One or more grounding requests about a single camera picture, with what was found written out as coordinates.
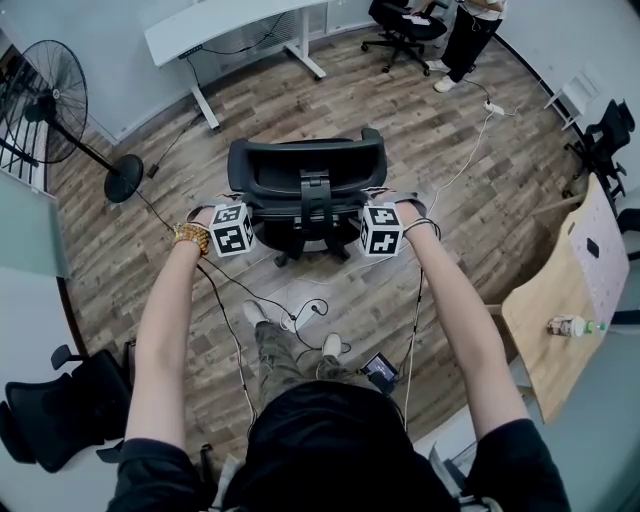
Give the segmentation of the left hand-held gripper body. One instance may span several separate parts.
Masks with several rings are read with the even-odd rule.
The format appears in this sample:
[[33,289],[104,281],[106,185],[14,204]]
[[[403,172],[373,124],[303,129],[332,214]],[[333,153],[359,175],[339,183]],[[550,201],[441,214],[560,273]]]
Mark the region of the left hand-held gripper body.
[[236,256],[250,252],[256,244],[256,236],[251,222],[251,209],[242,201],[214,202],[196,207],[187,221],[194,223],[196,214],[203,208],[214,208],[209,228],[205,228],[219,257]]

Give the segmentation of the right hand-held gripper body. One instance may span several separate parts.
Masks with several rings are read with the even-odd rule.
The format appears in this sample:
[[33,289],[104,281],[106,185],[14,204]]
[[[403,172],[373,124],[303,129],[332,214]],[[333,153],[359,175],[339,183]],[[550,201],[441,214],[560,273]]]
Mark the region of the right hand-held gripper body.
[[410,203],[424,216],[426,206],[416,192],[369,195],[361,215],[358,248],[366,257],[393,257],[399,253],[405,231],[397,205]]

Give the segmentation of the black mesh office chair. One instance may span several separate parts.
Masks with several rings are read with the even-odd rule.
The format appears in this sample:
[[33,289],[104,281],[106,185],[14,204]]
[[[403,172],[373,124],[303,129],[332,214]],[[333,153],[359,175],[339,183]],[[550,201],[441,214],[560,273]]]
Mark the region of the black mesh office chair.
[[278,144],[234,141],[227,162],[230,189],[249,210],[257,240],[277,251],[278,267],[303,254],[345,262],[360,234],[369,189],[385,183],[383,137],[331,138]]

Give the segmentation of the person's left forearm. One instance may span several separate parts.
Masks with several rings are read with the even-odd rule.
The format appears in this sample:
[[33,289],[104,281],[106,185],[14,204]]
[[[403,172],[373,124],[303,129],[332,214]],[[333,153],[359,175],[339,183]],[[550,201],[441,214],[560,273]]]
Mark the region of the person's left forearm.
[[125,438],[186,448],[185,368],[194,276],[201,249],[177,242],[145,304],[135,348],[135,379]]

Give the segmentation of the person's right forearm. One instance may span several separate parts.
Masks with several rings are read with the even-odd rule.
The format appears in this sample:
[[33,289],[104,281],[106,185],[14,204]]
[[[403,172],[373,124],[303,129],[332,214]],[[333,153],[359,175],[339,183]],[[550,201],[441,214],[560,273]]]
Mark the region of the person's right forearm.
[[406,238],[424,271],[439,322],[461,371],[476,437],[527,419],[503,341],[471,282],[430,226],[415,227]]

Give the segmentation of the white desk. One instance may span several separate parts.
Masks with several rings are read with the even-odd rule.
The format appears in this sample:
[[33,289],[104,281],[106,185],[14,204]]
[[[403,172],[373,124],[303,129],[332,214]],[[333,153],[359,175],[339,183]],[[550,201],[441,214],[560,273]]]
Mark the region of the white desk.
[[204,0],[179,11],[144,31],[151,58],[160,68],[175,59],[199,51],[212,39],[270,16],[295,12],[298,15],[298,42],[284,48],[306,66],[316,80],[326,76],[309,56],[310,9],[329,0],[233,0],[229,8],[217,0]]

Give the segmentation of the person's right hand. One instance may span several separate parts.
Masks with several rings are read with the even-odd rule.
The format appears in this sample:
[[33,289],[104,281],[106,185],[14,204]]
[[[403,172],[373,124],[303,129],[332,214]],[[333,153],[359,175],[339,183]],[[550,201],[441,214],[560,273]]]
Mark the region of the person's right hand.
[[408,228],[411,224],[423,218],[423,215],[414,204],[408,201],[397,203],[396,210],[404,228]]

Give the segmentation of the thin black wrist band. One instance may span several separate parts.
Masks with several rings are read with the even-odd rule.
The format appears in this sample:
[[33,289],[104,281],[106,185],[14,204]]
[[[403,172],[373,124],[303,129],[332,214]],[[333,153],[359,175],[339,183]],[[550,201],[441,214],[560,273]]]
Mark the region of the thin black wrist band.
[[435,223],[433,220],[429,219],[429,218],[419,218],[417,220],[415,220],[414,222],[410,223],[408,226],[405,226],[403,229],[403,237],[406,238],[407,234],[415,227],[421,226],[421,225],[428,225],[432,228],[435,236],[437,237],[438,240],[441,239],[442,237],[442,232],[441,232],[441,228],[439,227],[439,225],[437,223]]

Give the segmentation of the person's left white shoe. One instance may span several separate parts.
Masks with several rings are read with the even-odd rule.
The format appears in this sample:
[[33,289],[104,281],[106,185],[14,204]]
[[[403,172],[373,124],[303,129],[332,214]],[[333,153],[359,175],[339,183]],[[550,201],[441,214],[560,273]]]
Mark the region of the person's left white shoe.
[[245,318],[253,327],[260,323],[269,322],[269,318],[263,308],[254,300],[247,300],[243,303],[243,312]]

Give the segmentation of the person's camouflage trousers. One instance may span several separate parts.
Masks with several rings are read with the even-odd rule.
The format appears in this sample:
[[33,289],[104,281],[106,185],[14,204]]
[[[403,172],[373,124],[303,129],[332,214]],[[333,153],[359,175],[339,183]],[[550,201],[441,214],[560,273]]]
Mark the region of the person's camouflage trousers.
[[322,355],[313,375],[306,377],[290,352],[289,336],[271,322],[255,327],[255,339],[259,349],[259,401],[262,409],[302,384],[334,382],[378,390],[365,375],[342,365],[340,357]]

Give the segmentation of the black device with screen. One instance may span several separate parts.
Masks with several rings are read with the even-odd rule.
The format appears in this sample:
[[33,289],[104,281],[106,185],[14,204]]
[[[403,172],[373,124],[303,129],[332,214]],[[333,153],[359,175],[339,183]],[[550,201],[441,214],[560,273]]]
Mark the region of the black device with screen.
[[392,393],[399,379],[398,370],[381,352],[375,354],[365,363],[361,367],[361,371],[374,386],[386,395]]

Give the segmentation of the light wooden table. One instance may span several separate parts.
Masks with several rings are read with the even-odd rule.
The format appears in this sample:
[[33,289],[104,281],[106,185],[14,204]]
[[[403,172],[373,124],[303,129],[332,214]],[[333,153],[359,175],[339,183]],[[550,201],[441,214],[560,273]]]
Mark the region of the light wooden table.
[[546,423],[559,415],[607,332],[606,329],[573,338],[550,335],[546,328],[557,315],[579,315],[598,322],[570,240],[575,223],[586,212],[583,203],[598,194],[607,199],[596,175],[590,174],[587,192],[574,199],[580,206],[562,223],[547,262],[533,278],[513,289],[497,309],[518,350]]

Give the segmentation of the drink bottle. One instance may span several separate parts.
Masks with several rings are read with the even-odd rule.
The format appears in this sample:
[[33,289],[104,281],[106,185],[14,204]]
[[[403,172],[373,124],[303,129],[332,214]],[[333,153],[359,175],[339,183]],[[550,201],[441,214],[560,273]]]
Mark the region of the drink bottle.
[[557,315],[547,323],[546,328],[550,335],[577,338],[605,332],[607,325],[594,320],[585,320],[579,315]]

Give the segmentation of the person's black shirt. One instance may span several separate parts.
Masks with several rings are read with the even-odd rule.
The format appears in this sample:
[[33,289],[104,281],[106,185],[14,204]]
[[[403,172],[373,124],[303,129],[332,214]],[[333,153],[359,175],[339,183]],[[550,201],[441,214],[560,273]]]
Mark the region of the person's black shirt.
[[[463,492],[503,512],[570,512],[559,471],[532,421],[479,441]],[[205,490],[186,453],[127,441],[107,512],[199,512]],[[224,512],[460,512],[385,395],[343,383],[299,385],[253,426]]]

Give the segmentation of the black pedestal fan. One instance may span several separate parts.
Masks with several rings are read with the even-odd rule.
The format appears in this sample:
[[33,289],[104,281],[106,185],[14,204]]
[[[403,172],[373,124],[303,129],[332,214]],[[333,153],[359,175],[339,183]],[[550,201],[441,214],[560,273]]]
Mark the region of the black pedestal fan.
[[64,43],[41,40],[17,57],[0,86],[0,159],[32,168],[60,163],[79,150],[106,170],[104,194],[112,203],[129,199],[143,178],[142,160],[126,154],[110,162],[82,141],[88,123],[84,71]]

